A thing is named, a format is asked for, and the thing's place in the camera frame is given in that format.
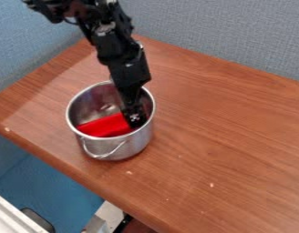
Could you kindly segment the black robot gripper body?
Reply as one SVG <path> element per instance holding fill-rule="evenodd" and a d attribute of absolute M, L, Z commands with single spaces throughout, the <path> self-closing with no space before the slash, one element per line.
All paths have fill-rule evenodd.
<path fill-rule="evenodd" d="M 121 95 L 138 97 L 143 85 L 151 81 L 143 45 L 134 42 L 127 45 L 98 46 L 98 58 L 101 63 L 109 67 Z"/>

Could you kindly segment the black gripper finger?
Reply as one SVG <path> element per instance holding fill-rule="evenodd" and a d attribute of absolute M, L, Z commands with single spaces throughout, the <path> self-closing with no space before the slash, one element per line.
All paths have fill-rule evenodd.
<path fill-rule="evenodd" d="M 141 86 L 121 87 L 118 89 L 123 103 L 121 111 L 133 129 L 142 127 L 149 119 L 143 106 L 142 91 Z"/>

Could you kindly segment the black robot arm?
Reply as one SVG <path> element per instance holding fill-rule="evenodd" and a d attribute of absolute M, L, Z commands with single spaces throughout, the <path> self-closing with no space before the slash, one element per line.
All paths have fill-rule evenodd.
<path fill-rule="evenodd" d="M 121 111 L 133 128 L 147 121 L 142 88 L 151 80 L 143 45 L 133 37 L 131 17 L 118 0 L 22 0 L 53 24 L 77 25 L 98 50 L 122 97 Z"/>

